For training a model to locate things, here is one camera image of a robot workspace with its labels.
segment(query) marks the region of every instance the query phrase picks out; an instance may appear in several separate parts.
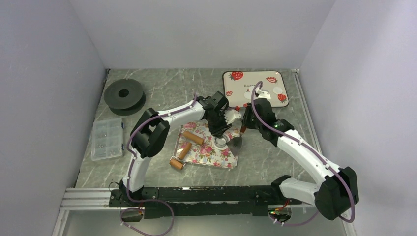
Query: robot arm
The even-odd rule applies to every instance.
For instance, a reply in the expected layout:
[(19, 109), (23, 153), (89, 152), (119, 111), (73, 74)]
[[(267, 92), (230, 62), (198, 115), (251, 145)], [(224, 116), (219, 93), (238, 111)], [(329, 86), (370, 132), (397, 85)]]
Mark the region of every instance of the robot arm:
[[(330, 171), (330, 167), (338, 171), (338, 174), (348, 184), (353, 195), (355, 204), (358, 202), (356, 173), (350, 168), (340, 168), (337, 164), (329, 161), (324, 156), (319, 156), (326, 161), (324, 165), (319, 158), (313, 154), (308, 144), (300, 134), (284, 119), (277, 119), (272, 111), (268, 97), (261, 97), (264, 91), (257, 90), (258, 98), (253, 104), (248, 104), (243, 116), (242, 125), (249, 129), (257, 129), (265, 140), (270, 141), (275, 147), (288, 153), (294, 158), (313, 178), (315, 183), (299, 181), (291, 176), (282, 176), (271, 185), (280, 197), (297, 199), (302, 202), (315, 205), (319, 212), (327, 219), (333, 220), (350, 207), (350, 200), (346, 189), (341, 181)], [(281, 131), (284, 135), (270, 130), (260, 122), (253, 113), (253, 106), (260, 118), (268, 126)], [(285, 136), (295, 137), (299, 142)]]
[[(221, 137), (223, 133), (232, 126), (231, 123), (235, 119), (241, 118), (238, 111), (226, 111), (228, 100), (220, 92), (207, 98), (197, 97), (193, 106), (191, 106), (192, 103), (193, 101), (190, 101), (182, 106), (159, 112), (149, 108), (136, 123), (131, 135), (146, 120), (158, 115), (168, 114), (165, 117), (149, 122), (132, 138), (131, 145), (133, 151), (136, 153), (137, 157), (140, 156), (140, 158), (135, 159), (132, 155), (129, 163), (129, 166), (131, 166), (132, 162), (134, 162), (130, 175), (131, 179), (129, 181), (129, 191), (132, 192), (133, 196), (136, 195), (140, 197), (140, 190), (144, 186), (145, 174), (150, 160), (162, 150), (170, 130), (176, 129), (191, 121), (206, 119), (212, 136)], [(178, 111), (187, 107), (189, 109), (185, 111), (173, 115), (171, 114), (173, 111)], [(123, 183), (127, 183), (127, 176), (123, 178), (121, 183), (120, 186), (124, 187)]]

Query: white wall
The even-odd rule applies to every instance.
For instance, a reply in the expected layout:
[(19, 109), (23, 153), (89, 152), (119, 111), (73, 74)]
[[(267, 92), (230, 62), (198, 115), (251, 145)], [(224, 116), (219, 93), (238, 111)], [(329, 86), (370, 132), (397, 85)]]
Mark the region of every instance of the white wall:
[(0, 235), (51, 235), (104, 75), (68, 0), (0, 1)]
[(358, 175), (359, 235), (417, 235), (417, 2), (337, 0), (301, 67), (323, 152)]
[(108, 68), (299, 68), (334, 0), (70, 0)]

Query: cable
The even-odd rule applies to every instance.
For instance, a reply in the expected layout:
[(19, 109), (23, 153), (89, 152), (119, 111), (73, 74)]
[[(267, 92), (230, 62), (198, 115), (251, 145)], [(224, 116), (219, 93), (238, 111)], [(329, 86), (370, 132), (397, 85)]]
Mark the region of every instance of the cable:
[(112, 183), (115, 183), (115, 184), (117, 184), (117, 186), (119, 185), (119, 183), (117, 183), (117, 182), (114, 182), (114, 181), (111, 181), (111, 182), (109, 183), (109, 186), (107, 187), (107, 188), (109, 189), (109, 192), (111, 192), (111, 190), (110, 190), (110, 185), (112, 185)]
[[(279, 131), (279, 130), (274, 129), (273, 127), (269, 126), (267, 123), (265, 123), (265, 121), (263, 121), (261, 119), (261, 117), (259, 116), (258, 112), (255, 109), (255, 103), (254, 103), (255, 91), (256, 91), (256, 88), (258, 86), (259, 86), (259, 89), (262, 88), (262, 81), (259, 81), (259, 82), (256, 83), (255, 87), (252, 90), (252, 94), (251, 94), (251, 97), (250, 97), (250, 101), (252, 103), (253, 114), (255, 114), (255, 116), (259, 120), (259, 122), (261, 122), (261, 124), (264, 125), (266, 128), (268, 128), (268, 129), (274, 131), (275, 133), (278, 133), (280, 135), (283, 135), (283, 136), (285, 136), (285, 137), (287, 137), (289, 139), (292, 139), (295, 142), (299, 143), (300, 142), (299, 139), (297, 139), (297, 138), (295, 138), (295, 137), (293, 137), (293, 136), (291, 136), (289, 134), (286, 134), (286, 133), (284, 133), (282, 131)], [(323, 165), (326, 165), (327, 164), (327, 162), (320, 156), (320, 154), (316, 150), (314, 150), (314, 148), (310, 147), (306, 143), (301, 143), (301, 145), (303, 145), (310, 152), (312, 152), (314, 155), (316, 155), (316, 157), (322, 162)], [(339, 179), (339, 181), (342, 183), (343, 187), (345, 187), (346, 192), (348, 193), (348, 196), (349, 196), (349, 202), (351, 204), (351, 210), (352, 210), (352, 216), (351, 216), (351, 218), (350, 219), (346, 219), (346, 218), (344, 218), (341, 215), (339, 215), (339, 218), (342, 219), (342, 220), (344, 220), (344, 221), (346, 221), (346, 222), (348, 222), (348, 223), (352, 223), (355, 220), (355, 202), (353, 200), (352, 192), (351, 192), (349, 186), (347, 185), (347, 183), (343, 180), (343, 178), (339, 175), (338, 172), (336, 172), (331, 166), (329, 167), (329, 170)], [(317, 213), (318, 212), (316, 212), (316, 214), (314, 214), (313, 217), (311, 219), (307, 220), (306, 222), (307, 223), (310, 222), (314, 217), (316, 217)]]
[[(302, 225), (310, 223), (318, 214), (319, 214), (319, 211), (316, 211), (316, 213), (314, 213), (308, 220), (306, 220), (302, 223), (297, 223), (297, 224), (286, 224), (286, 223), (283, 223), (283, 222), (280, 222), (280, 223), (281, 223), (281, 226), (286, 226), (286, 227), (302, 226)], [(270, 214), (268, 214), (268, 216), (271, 218), (271, 220), (274, 222), (274, 224), (277, 222), (277, 220), (274, 219)]]
[(127, 150), (128, 150), (130, 153), (132, 153), (132, 155), (134, 156), (134, 159), (132, 160), (132, 162), (131, 162), (131, 163), (130, 163), (130, 165), (129, 165), (129, 170), (127, 171), (127, 183), (126, 183), (126, 193), (127, 193), (127, 198), (128, 198), (130, 201), (134, 202), (134, 203), (159, 202), (159, 203), (163, 203), (163, 204), (165, 204), (165, 205), (169, 208), (169, 210), (171, 211), (171, 215), (172, 215), (171, 225), (169, 226), (169, 228), (167, 229), (167, 231), (165, 231), (165, 232), (163, 232), (162, 234), (159, 234), (159, 235), (149, 235), (149, 234), (147, 234), (147, 233), (145, 233), (145, 232), (142, 232), (142, 231), (140, 231), (140, 230), (136, 229), (135, 227), (133, 227), (133, 226), (131, 226), (131, 225), (129, 225), (129, 224), (127, 224), (127, 223), (125, 223), (125, 222), (123, 221), (123, 219), (122, 219), (122, 215), (123, 215), (126, 211), (130, 211), (130, 210), (137, 211), (137, 210), (138, 210), (137, 208), (128, 208), (128, 209), (123, 210), (123, 211), (120, 213), (120, 222), (121, 222), (121, 225), (124, 225), (124, 226), (126, 226), (126, 227), (128, 227), (128, 228), (130, 228), (130, 229), (133, 229), (134, 231), (136, 231), (136, 232), (138, 232), (138, 233), (140, 233), (140, 234), (143, 234), (143, 235), (145, 235), (145, 236), (163, 236), (163, 235), (167, 234), (167, 233), (168, 233), (168, 232), (172, 229), (172, 227), (174, 226), (174, 210), (172, 209), (172, 207), (171, 207), (171, 206), (170, 206), (170, 205), (169, 205), (166, 201), (162, 201), (162, 200), (159, 200), (159, 199), (144, 199), (144, 200), (135, 200), (135, 199), (133, 199), (133, 198), (131, 198), (131, 197), (130, 197), (130, 194), (129, 194), (130, 174), (132, 173), (132, 168), (133, 168), (133, 165), (135, 164), (135, 160), (138, 158), (138, 156), (136, 155), (136, 153), (135, 153), (132, 149), (130, 149), (130, 144), (132, 143), (132, 139), (133, 139), (133, 137), (134, 137), (134, 136), (135, 136), (135, 135), (139, 132), (139, 130), (141, 130), (141, 129), (142, 129), (142, 128), (146, 125), (146, 124), (148, 124), (149, 122), (151, 122), (151, 121), (153, 121), (153, 120), (155, 120), (155, 119), (159, 119), (159, 118), (162, 118), (162, 117), (167, 117), (167, 116), (169, 116), (169, 115), (174, 115), (174, 114), (177, 114), (177, 113), (180, 113), (180, 112), (186, 111), (186, 110), (190, 109), (191, 107), (193, 107), (193, 106), (194, 106), (194, 104), (196, 103), (196, 101), (197, 101), (197, 95), (196, 95), (196, 93), (194, 93), (194, 100), (193, 100), (193, 102), (191, 103), (191, 105), (190, 105), (190, 106), (186, 106), (186, 107), (181, 108), (181, 109), (178, 109), (178, 110), (176, 110), (176, 111), (173, 111), (173, 112), (170, 112), (170, 113), (166, 113), (166, 114), (163, 114), (163, 115), (158, 115), (158, 116), (155, 116), (155, 117), (152, 117), (152, 118), (147, 119), (145, 122), (143, 122), (142, 124), (140, 124), (140, 125), (139, 125), (139, 127), (135, 129), (135, 131), (133, 131), (132, 135), (130, 135), (129, 140), (127, 141), (127, 144), (126, 144), (126, 146), (127, 146)]
[(285, 204), (282, 207), (275, 209), (275, 211), (282, 211), (289, 203), (290, 203), (290, 199), (287, 199), (285, 201)]

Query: white placemat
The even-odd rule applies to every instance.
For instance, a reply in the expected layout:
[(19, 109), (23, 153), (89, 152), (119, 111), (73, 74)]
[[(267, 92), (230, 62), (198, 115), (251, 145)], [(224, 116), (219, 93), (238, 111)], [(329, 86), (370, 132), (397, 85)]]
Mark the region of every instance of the white placemat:
[(246, 107), (250, 102), (249, 88), (258, 81), (262, 81), (262, 89), (268, 90), (271, 94), (272, 107), (288, 105), (287, 91), (278, 71), (226, 71), (223, 74), (223, 85), (229, 106)]
[[(184, 131), (204, 138), (204, 143), (201, 146), (191, 142), (191, 149), (184, 157), (184, 162), (228, 169), (233, 169), (238, 165), (238, 156), (234, 156), (229, 148), (218, 150), (214, 147), (212, 141), (213, 136), (210, 134), (209, 125), (205, 122), (189, 122), (181, 127), (174, 150), (175, 157), (179, 156), (186, 143), (189, 142), (188, 139), (182, 136)], [(239, 129), (232, 126), (230, 129), (226, 130), (224, 134), (227, 135), (229, 139), (232, 139), (233, 137), (239, 136)]]

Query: gray marble surface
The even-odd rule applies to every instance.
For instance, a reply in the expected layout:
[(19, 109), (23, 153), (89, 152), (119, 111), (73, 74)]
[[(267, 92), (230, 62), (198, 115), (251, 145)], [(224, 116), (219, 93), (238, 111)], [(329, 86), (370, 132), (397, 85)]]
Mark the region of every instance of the gray marble surface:
[[(104, 90), (112, 82), (130, 78), (139, 81), (145, 88), (147, 101), (142, 110), (131, 116), (122, 117), (125, 124), (124, 143), (130, 131), (147, 108), (166, 110), (189, 102), (193, 90), (201, 96), (223, 92), (222, 74), (229, 70), (255, 69), (130, 69), (110, 70)], [(308, 143), (315, 146), (311, 130), (302, 106), (302, 96), (298, 90), (291, 70), (278, 70), (284, 79), (290, 104), (284, 108), (274, 108), (278, 118), (289, 121)], [(116, 118), (101, 97), (95, 120)], [(177, 171), (169, 165), (177, 140), (178, 129), (170, 131), (164, 148), (152, 158), (146, 173), (145, 185), (148, 187), (184, 187), (184, 186), (234, 186), (269, 185), (282, 175), (291, 175), (297, 179), (312, 182), (309, 174), (287, 153), (274, 147), (261, 138), (257, 130), (247, 130), (243, 135), (243, 147), (234, 169), (186, 165)], [(119, 182), (126, 174), (130, 153), (123, 152), (122, 157), (107, 160), (91, 160), (91, 139), (78, 175), (77, 188), (107, 187), (111, 181)]]

